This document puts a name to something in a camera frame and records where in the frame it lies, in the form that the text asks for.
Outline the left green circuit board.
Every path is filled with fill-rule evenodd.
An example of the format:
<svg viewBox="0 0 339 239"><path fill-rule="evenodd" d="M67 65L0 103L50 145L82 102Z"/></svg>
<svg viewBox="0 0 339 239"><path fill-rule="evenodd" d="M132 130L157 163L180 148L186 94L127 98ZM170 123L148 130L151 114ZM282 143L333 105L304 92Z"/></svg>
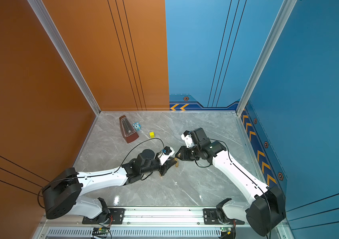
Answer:
<svg viewBox="0 0 339 239"><path fill-rule="evenodd" d="M112 234L109 228L106 227L94 227L91 233L92 239L111 239Z"/></svg>

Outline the aluminium front rail frame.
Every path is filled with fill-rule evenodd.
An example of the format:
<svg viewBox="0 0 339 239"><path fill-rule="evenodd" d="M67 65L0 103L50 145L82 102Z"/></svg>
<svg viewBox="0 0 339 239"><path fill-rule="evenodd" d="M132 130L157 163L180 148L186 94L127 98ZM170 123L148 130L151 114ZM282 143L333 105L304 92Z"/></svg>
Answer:
<svg viewBox="0 0 339 239"><path fill-rule="evenodd" d="M203 209L214 207L110 207L124 208L121 225L82 224L82 216L43 217L35 239L91 239L94 227L109 228L112 239L219 239L220 228L236 227L236 239L259 239L251 226L205 225Z"/></svg>

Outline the right green circuit board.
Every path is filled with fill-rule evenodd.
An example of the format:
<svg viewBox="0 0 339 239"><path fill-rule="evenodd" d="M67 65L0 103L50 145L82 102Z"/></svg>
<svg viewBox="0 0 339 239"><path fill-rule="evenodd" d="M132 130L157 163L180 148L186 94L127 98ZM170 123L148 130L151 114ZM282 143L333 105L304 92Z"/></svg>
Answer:
<svg viewBox="0 0 339 239"><path fill-rule="evenodd" d="M219 239L235 239L236 238L236 227L220 228L221 236Z"/></svg>

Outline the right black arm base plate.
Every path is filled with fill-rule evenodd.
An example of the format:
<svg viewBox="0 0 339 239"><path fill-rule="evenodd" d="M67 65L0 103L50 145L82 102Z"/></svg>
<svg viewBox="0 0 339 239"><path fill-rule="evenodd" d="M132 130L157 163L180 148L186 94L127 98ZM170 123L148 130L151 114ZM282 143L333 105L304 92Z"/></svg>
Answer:
<svg viewBox="0 0 339 239"><path fill-rule="evenodd" d="M244 225L244 221L229 219L221 209L203 209L203 220L205 225Z"/></svg>

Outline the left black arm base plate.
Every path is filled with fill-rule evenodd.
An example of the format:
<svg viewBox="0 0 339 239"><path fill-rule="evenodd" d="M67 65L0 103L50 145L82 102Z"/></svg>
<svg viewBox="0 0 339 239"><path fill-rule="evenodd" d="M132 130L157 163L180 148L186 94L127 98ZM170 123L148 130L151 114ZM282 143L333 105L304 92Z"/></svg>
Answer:
<svg viewBox="0 0 339 239"><path fill-rule="evenodd" d="M102 212L94 219L84 217L82 220L82 224L121 225L123 223L124 215L124 208L111 208L109 209L109 212Z"/></svg>

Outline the green circuit board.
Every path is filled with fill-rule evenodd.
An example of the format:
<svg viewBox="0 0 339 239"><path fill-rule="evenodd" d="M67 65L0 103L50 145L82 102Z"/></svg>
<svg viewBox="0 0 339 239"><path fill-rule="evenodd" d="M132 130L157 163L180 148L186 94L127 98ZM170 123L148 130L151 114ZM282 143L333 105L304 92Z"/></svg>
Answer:
<svg viewBox="0 0 339 239"><path fill-rule="evenodd" d="M236 238L236 227L220 228L221 236L219 239L235 239Z"/></svg>
<svg viewBox="0 0 339 239"><path fill-rule="evenodd" d="M111 239L112 234L109 228L106 227L94 227L91 233L92 239Z"/></svg>

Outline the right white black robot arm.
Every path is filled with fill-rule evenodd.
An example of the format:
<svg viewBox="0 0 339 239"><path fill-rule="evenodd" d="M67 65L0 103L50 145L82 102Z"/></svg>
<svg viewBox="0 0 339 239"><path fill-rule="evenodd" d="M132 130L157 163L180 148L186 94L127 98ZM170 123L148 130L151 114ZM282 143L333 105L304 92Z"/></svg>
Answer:
<svg viewBox="0 0 339 239"><path fill-rule="evenodd" d="M246 198L247 202L242 206L229 204L228 198L216 206L222 223L247 222L258 235L265 237L286 219L286 197L282 190L253 176L234 159L225 142L209 138L201 127L185 131L181 139L185 145L176 153L179 160L206 160L230 179Z"/></svg>

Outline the left aluminium corner post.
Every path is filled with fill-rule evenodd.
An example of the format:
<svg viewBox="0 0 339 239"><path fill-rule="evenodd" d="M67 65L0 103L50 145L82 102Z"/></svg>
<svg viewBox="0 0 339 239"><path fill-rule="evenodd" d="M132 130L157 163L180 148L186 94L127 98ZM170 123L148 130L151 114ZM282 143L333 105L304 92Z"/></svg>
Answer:
<svg viewBox="0 0 339 239"><path fill-rule="evenodd" d="M90 105L96 116L99 116L101 109L95 100L88 84L86 83L79 67L77 66L72 54L70 53L66 43L64 42L59 30L57 29L53 19L51 18L47 8L43 1L40 0L28 0L29 5L37 16L38 20L42 24L45 32L48 34L51 42L59 53L61 59L65 63L67 69L74 78L76 84Z"/></svg>

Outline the small blue owl toy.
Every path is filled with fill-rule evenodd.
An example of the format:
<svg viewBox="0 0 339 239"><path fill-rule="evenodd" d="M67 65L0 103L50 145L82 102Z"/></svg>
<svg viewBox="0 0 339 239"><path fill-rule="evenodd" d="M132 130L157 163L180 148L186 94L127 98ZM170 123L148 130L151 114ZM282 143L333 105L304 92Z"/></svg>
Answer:
<svg viewBox="0 0 339 239"><path fill-rule="evenodd" d="M134 124L133 124L133 127L134 127L134 129L135 129L136 131L140 131L140 130L141 130L141 125L140 125L138 122L134 123Z"/></svg>

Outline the dark red metronome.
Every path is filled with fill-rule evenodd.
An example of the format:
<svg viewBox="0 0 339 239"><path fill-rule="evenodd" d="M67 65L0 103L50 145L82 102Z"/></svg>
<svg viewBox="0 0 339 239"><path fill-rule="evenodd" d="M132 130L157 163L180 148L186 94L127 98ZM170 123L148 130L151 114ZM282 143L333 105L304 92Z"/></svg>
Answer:
<svg viewBox="0 0 339 239"><path fill-rule="evenodd" d="M132 143L133 141L139 138L139 135L136 132L136 129L129 122L129 120L127 119L125 115L119 117L119 122L120 122L121 134L124 140L126 141L126 143Z"/></svg>

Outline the right aluminium corner post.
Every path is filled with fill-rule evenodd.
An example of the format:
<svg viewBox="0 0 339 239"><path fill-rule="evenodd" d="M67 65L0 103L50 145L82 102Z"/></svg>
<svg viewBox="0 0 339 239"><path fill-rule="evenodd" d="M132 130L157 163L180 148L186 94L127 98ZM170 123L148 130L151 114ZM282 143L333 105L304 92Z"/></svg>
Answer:
<svg viewBox="0 0 339 239"><path fill-rule="evenodd" d="M277 17L271 27L271 30L268 34L266 42L262 48L262 51L259 55L259 58L256 62L256 65L251 73L251 76L248 80L248 83L244 89L242 97L239 101L238 107L236 109L236 114L241 116L245 106L247 105L255 86L260 79L260 76L276 46L278 39L295 7L297 0L285 0L283 1L281 8L277 14Z"/></svg>

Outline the aluminium corner post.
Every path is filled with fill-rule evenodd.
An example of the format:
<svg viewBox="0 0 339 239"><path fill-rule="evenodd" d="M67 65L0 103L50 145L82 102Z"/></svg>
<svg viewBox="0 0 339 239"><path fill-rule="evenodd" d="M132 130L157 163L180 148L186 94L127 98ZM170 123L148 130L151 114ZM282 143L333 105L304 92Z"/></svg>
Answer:
<svg viewBox="0 0 339 239"><path fill-rule="evenodd" d="M76 84L90 105L96 116L99 116L101 109L95 100L88 84L86 83L79 67L77 66L72 54L70 53L66 43L64 42L59 30L57 29L53 19L51 18L47 8L43 1L40 0L28 0L29 5L37 16L38 20L42 24L45 32L48 34L51 42L59 53L61 59L65 63L67 69L74 78Z"/></svg>
<svg viewBox="0 0 339 239"><path fill-rule="evenodd" d="M277 14L277 17L271 27L271 30L268 34L266 42L262 48L262 51L259 55L259 58L256 62L256 65L251 73L251 76L248 80L248 83L244 89L242 97L239 101L238 107L236 109L236 114L241 116L245 106L247 105L255 86L260 79L260 76L276 46L278 39L295 7L297 0L285 0L283 1L281 8Z"/></svg>

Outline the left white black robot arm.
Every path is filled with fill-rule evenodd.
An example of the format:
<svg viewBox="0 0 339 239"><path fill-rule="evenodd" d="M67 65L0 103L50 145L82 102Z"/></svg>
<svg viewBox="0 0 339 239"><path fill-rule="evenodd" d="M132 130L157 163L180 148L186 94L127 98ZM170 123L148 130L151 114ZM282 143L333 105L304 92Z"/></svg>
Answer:
<svg viewBox="0 0 339 239"><path fill-rule="evenodd" d="M41 190L46 218L78 215L95 223L105 222L110 215L105 200L86 197L87 193L143 181L154 172L163 176L176 164L173 155L173 148L166 146L159 153L145 149L136 158L114 169L78 172L73 167L68 168Z"/></svg>

